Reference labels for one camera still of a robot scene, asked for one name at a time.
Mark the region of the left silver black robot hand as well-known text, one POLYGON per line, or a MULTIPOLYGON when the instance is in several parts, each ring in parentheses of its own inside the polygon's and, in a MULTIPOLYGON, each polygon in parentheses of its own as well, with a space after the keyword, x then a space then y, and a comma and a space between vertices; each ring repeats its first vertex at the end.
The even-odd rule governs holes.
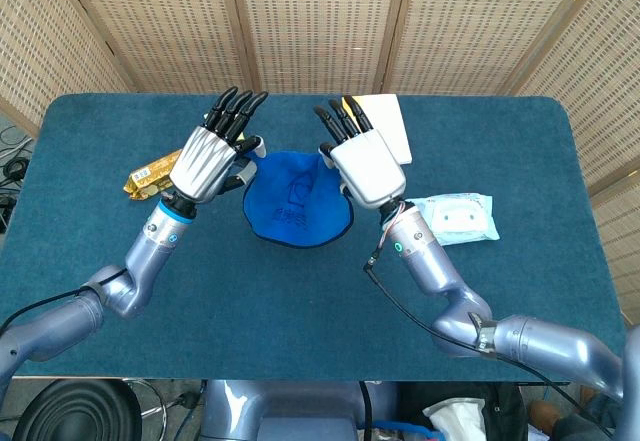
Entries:
POLYGON ((217 98, 170 172, 177 196, 194 204, 207 203, 255 176, 255 160, 266 156, 266 146, 262 137, 246 136, 244 130, 267 97, 266 91, 240 93, 233 86, 217 98))

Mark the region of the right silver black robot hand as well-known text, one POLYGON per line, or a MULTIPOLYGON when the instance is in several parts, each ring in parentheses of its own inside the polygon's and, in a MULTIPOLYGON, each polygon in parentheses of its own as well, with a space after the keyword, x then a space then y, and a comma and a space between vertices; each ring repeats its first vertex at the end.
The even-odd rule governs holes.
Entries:
POLYGON ((351 95, 331 99, 330 110, 313 108, 332 137, 319 146, 330 169, 338 171, 341 188, 366 209, 389 213, 400 205, 406 177, 380 130, 351 95))

